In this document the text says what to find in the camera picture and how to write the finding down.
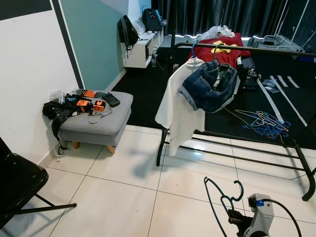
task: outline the clothes rack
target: clothes rack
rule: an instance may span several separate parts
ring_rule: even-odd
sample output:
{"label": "clothes rack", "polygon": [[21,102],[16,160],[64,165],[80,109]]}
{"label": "clothes rack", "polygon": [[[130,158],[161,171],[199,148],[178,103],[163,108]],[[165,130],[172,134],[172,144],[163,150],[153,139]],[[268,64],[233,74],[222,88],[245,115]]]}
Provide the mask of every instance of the clothes rack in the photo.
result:
{"label": "clothes rack", "polygon": [[[172,37],[171,37],[171,47],[170,47],[169,55],[167,57],[167,66],[168,66],[168,74],[169,74],[169,76],[172,75],[172,73],[173,73],[173,59],[174,59],[174,55],[176,53],[177,48],[181,47],[181,46],[190,46],[190,47],[192,47],[193,44],[192,43],[185,43],[185,42],[175,44],[175,33],[173,33]],[[209,47],[209,48],[217,47],[217,48],[221,48],[221,49],[247,50],[247,51],[250,51],[250,52],[262,52],[262,53],[269,53],[269,54],[283,54],[283,55],[316,57],[316,54],[313,54],[313,53],[294,52],[294,51],[281,51],[281,50],[273,50],[273,49],[265,49],[265,48],[252,48],[252,47],[229,46],[229,45],[220,45],[220,46],[218,46],[218,45],[215,45],[215,44],[196,43],[194,45],[194,47]],[[237,145],[232,145],[232,144],[227,144],[227,143],[222,143],[222,142],[209,141],[209,140],[200,139],[200,138],[196,138],[196,137],[192,137],[191,138],[191,139],[197,140],[197,141],[203,141],[203,142],[208,142],[208,143],[213,143],[213,144],[218,144],[218,145],[224,145],[224,146],[230,146],[230,147],[235,147],[235,148],[241,148],[241,149],[245,149],[245,150],[262,152],[262,153],[267,153],[267,154],[271,154],[271,155],[277,155],[277,156],[281,156],[281,157],[299,159],[303,168],[297,168],[295,166],[288,166],[288,165],[271,163],[271,162],[265,162],[265,161],[254,160],[254,159],[243,158],[243,157],[236,157],[236,156],[232,156],[232,155],[216,153],[216,152],[206,151],[206,150],[200,150],[200,149],[195,149],[195,148],[185,147],[185,146],[180,146],[179,148],[181,148],[181,149],[188,149],[188,150],[197,151],[197,152],[204,152],[204,153],[208,153],[208,154],[220,155],[220,156],[225,156],[225,157],[230,157],[230,158],[235,158],[235,159],[241,159],[241,160],[261,163],[261,164],[265,164],[265,165],[272,165],[272,166],[277,166],[277,167],[280,167],[280,168],[287,168],[287,169],[304,171],[306,173],[306,176],[307,176],[308,180],[309,180],[310,186],[309,186],[308,191],[302,196],[302,200],[303,201],[308,201],[313,196],[313,194],[315,192],[315,189],[316,189],[316,183],[315,183],[315,178],[314,178],[314,174],[316,173],[316,168],[313,171],[310,169],[310,167],[309,167],[309,165],[308,165],[308,163],[306,161],[306,158],[305,158],[305,156],[304,156],[304,154],[303,154],[303,152],[301,150],[300,143],[301,143],[302,138],[306,134],[306,132],[311,128],[312,123],[315,123],[315,122],[316,122],[316,114],[314,114],[312,119],[309,121],[308,125],[305,127],[304,131],[302,132],[302,134],[300,135],[300,137],[298,138],[297,141],[293,139],[292,140],[292,145],[286,145],[286,144],[283,145],[283,147],[285,147],[285,148],[294,148],[296,153],[297,153],[297,156],[287,155],[287,154],[280,154],[280,153],[271,152],[271,151],[264,151],[264,150],[255,149],[255,148],[251,148],[251,147],[237,146]],[[208,131],[206,133],[209,136],[223,137],[223,138],[229,138],[229,139],[238,139],[238,140],[244,140],[244,141],[249,141],[249,142],[262,142],[262,141],[255,140],[255,139],[248,139],[248,138],[244,138],[244,137],[231,136],[231,135],[220,134],[220,133],[215,133],[215,132],[211,132],[211,131]],[[162,152],[163,145],[164,144],[169,144],[169,142],[166,141],[167,134],[169,134],[168,133],[168,129],[163,127],[162,128],[162,132],[161,132],[161,141],[160,141],[160,145],[159,145],[159,149],[158,149],[158,155],[157,155],[157,163],[156,163],[157,166],[160,166],[160,157],[161,157],[161,152]]]}

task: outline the red shirt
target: red shirt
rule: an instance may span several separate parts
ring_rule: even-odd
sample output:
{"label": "red shirt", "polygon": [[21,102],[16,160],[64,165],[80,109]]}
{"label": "red shirt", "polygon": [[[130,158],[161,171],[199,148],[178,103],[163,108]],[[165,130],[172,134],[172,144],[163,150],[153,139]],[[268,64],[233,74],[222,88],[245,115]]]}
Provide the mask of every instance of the red shirt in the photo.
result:
{"label": "red shirt", "polygon": [[[243,47],[240,33],[235,33],[235,37],[232,37],[232,38],[222,36],[217,39],[204,39],[204,40],[201,40],[199,43],[214,43],[219,40],[225,43],[226,45],[236,44],[237,46]],[[196,56],[199,59],[203,60],[204,62],[210,62],[214,60],[213,53],[211,52],[211,50],[212,48],[194,47],[194,52],[196,53]],[[234,68],[237,68],[236,60],[239,56],[250,56],[250,55],[251,54],[249,51],[241,51],[241,50],[231,50],[229,53],[227,52],[216,53],[217,59],[221,63],[228,63]],[[187,57],[187,61],[191,56],[192,56],[192,52],[190,52],[189,56]]]}

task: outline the orange device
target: orange device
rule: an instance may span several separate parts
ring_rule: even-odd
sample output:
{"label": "orange device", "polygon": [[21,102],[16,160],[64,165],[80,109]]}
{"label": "orange device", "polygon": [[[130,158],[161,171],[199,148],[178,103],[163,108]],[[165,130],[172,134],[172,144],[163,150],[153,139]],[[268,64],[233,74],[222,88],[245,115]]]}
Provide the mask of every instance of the orange device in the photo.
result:
{"label": "orange device", "polygon": [[94,98],[97,93],[93,90],[84,90],[81,95]]}
{"label": "orange device", "polygon": [[103,112],[105,108],[105,102],[103,100],[97,100],[94,103],[93,110],[97,112]]}
{"label": "orange device", "polygon": [[82,112],[89,113],[91,111],[90,105],[92,105],[91,103],[90,104],[89,103],[90,103],[90,101],[88,101],[88,100],[79,100],[77,102],[77,106],[80,106],[80,109]]}

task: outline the black stripe on wall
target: black stripe on wall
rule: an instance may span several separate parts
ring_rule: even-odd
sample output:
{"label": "black stripe on wall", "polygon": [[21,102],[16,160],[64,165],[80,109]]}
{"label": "black stripe on wall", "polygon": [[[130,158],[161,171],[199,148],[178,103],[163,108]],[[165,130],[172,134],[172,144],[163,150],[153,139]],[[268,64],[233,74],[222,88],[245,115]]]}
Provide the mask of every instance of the black stripe on wall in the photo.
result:
{"label": "black stripe on wall", "polygon": [[83,84],[82,84],[82,80],[81,80],[81,77],[80,77],[79,68],[77,66],[76,58],[75,58],[73,49],[71,47],[70,39],[68,37],[66,24],[64,22],[64,18],[63,18],[62,12],[61,12],[59,1],[58,0],[52,0],[52,2],[53,2],[53,6],[54,6],[54,9],[55,9],[55,13],[56,13],[56,16],[57,16],[57,20],[58,20],[58,23],[59,23],[59,27],[60,27],[61,33],[62,33],[63,38],[64,38],[64,42],[65,42],[65,45],[66,45],[68,56],[69,56],[71,65],[73,66],[73,70],[74,70],[74,73],[75,73],[75,77],[76,77],[78,86],[79,86],[80,89],[83,89]]}
{"label": "black stripe on wall", "polygon": [[51,9],[49,0],[0,0],[0,20]]}

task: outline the white tape line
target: white tape line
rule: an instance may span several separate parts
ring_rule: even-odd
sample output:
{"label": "white tape line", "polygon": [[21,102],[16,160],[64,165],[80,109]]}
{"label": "white tape line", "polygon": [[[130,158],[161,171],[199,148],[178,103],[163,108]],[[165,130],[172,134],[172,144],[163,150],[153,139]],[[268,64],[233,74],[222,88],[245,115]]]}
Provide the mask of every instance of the white tape line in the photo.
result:
{"label": "white tape line", "polygon": [[237,77],[237,82],[236,82],[236,86],[235,86],[234,95],[236,95],[237,92],[238,92],[239,84],[240,84],[240,79],[239,79],[239,77]]}
{"label": "white tape line", "polygon": [[293,84],[293,86],[295,86],[296,88],[300,88],[296,83],[295,81],[293,81],[292,77],[290,76],[287,76],[288,80]]}
{"label": "white tape line", "polygon": [[257,82],[258,82],[258,85],[260,86],[260,88],[262,89],[263,93],[265,94],[266,98],[268,99],[270,105],[272,106],[272,109],[275,112],[277,119],[281,122],[284,122],[279,110],[277,109],[275,103],[273,102],[273,100],[272,100],[271,96],[269,95],[269,93],[267,92],[267,90],[263,87],[263,85],[261,84],[259,79],[257,79]]}
{"label": "white tape line", "polygon": [[305,120],[302,118],[302,116],[298,113],[297,109],[294,107],[294,105],[292,104],[292,102],[289,100],[289,98],[286,96],[285,92],[282,90],[281,86],[278,84],[278,82],[275,79],[272,79],[273,82],[276,84],[277,88],[280,90],[280,92],[282,93],[282,95],[285,97],[285,99],[288,101],[288,103],[290,104],[290,106],[293,108],[293,110],[295,111],[295,113],[297,114],[298,118],[302,121],[302,123],[304,124],[304,126],[307,126],[307,123],[305,122]]}
{"label": "white tape line", "polygon": [[284,87],[288,87],[287,84],[285,83],[285,81],[283,81],[283,78],[281,76],[277,76],[277,78],[281,81],[281,83]]}

